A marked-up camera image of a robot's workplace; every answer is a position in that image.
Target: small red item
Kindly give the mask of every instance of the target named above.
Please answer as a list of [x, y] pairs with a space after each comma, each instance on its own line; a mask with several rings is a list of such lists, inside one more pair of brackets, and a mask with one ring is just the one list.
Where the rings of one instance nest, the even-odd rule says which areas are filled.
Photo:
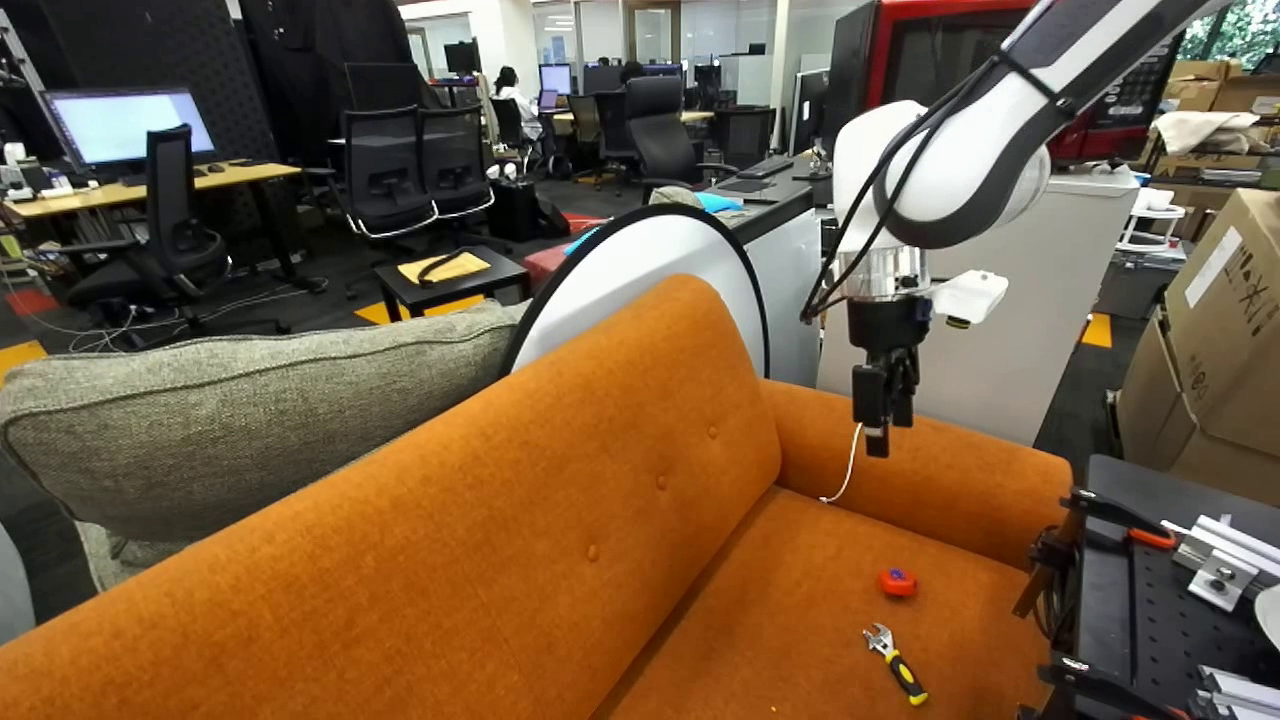
[[1133, 541], [1133, 544], [1144, 544], [1144, 546], [1153, 546], [1153, 553], [1178, 553], [1178, 536], [1127, 529], [1127, 541]]
[[911, 594], [918, 594], [918, 576], [909, 576], [903, 568], [890, 568], [890, 571], [882, 576], [882, 593], [883, 593], [890, 600], [911, 600]]

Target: cardboard box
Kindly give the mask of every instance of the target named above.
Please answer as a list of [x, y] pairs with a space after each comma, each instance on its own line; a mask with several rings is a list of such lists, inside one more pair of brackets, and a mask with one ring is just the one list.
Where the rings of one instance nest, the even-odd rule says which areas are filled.
[[1260, 182], [1264, 156], [1160, 156], [1153, 168], [1155, 180], [1235, 180], [1235, 182]]
[[1273, 75], [1233, 75], [1214, 96], [1217, 110], [1251, 110], [1264, 118], [1280, 115], [1280, 78]]
[[1223, 58], [1172, 63], [1168, 82], [1165, 82], [1165, 104], [1172, 104], [1180, 110], [1210, 110], [1229, 75], [1233, 75], [1233, 63], [1223, 63]]
[[1214, 229], [1214, 208], [1188, 208], [1186, 219], [1178, 219], [1172, 236], [1186, 243], [1201, 243], [1201, 236]]
[[1220, 212], [1235, 193], [1223, 182], [1155, 182], [1155, 187], [1172, 193], [1172, 202], [1201, 208], [1201, 212]]
[[1280, 454], [1280, 197], [1235, 193], [1165, 290], [1205, 437]]
[[1201, 429], [1180, 389], [1160, 311], [1127, 361], [1117, 420], [1124, 461], [1280, 502], [1280, 454], [1223, 444]]

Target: sofa cushion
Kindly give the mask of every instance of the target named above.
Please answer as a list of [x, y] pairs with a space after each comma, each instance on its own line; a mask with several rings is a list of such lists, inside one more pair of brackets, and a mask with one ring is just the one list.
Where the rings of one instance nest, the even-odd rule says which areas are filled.
[[[883, 600], [909, 568], [920, 594]], [[778, 487], [672, 635], [615, 693], [615, 715], [920, 715], [869, 650], [890, 622], [928, 686], [928, 715], [1039, 708], [1049, 661], [1012, 602], [1023, 571]]]
[[184, 544], [493, 384], [516, 320], [487, 307], [52, 355], [0, 384], [0, 444], [76, 519]]

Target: black chair back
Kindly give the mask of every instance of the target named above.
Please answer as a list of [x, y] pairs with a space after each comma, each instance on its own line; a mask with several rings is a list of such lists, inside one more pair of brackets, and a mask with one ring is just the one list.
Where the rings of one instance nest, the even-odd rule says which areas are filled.
[[633, 115], [679, 115], [684, 75], [633, 75], [628, 78], [628, 118]]
[[191, 129], [147, 131], [147, 236], [167, 239], [191, 219]]
[[645, 182], [692, 182], [699, 177], [697, 144], [679, 115], [628, 118]]
[[417, 63], [373, 63], [373, 58], [347, 58], [347, 107], [410, 107], [426, 104], [426, 75]]
[[524, 115], [521, 115], [521, 104], [516, 99], [493, 99], [493, 110], [497, 110], [497, 137], [506, 139], [506, 144], [527, 144], [524, 139]]
[[400, 236], [442, 212], [426, 187], [421, 107], [346, 110], [346, 199], [359, 236]]
[[636, 158], [636, 144], [628, 137], [628, 96], [623, 92], [600, 92], [600, 158]]
[[426, 193], [444, 216], [486, 212], [493, 187], [486, 177], [486, 129], [476, 107], [426, 110]]
[[567, 110], [572, 110], [572, 144], [596, 149], [600, 144], [596, 96], [567, 96]]
[[719, 118], [719, 158], [732, 168], [748, 168], [759, 162], [768, 156], [773, 144], [773, 124], [778, 124], [778, 107], [759, 107], [759, 104], [742, 104], [742, 107], [724, 107], [716, 110]]

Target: orange sofa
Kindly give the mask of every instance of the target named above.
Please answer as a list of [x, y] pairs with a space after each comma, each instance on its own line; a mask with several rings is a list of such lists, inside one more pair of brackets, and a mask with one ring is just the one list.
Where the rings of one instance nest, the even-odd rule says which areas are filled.
[[[758, 379], [677, 277], [327, 479], [0, 648], [18, 715], [1012, 715], [1067, 462]], [[918, 600], [877, 576], [909, 568]], [[911, 708], [866, 648], [883, 620]]]

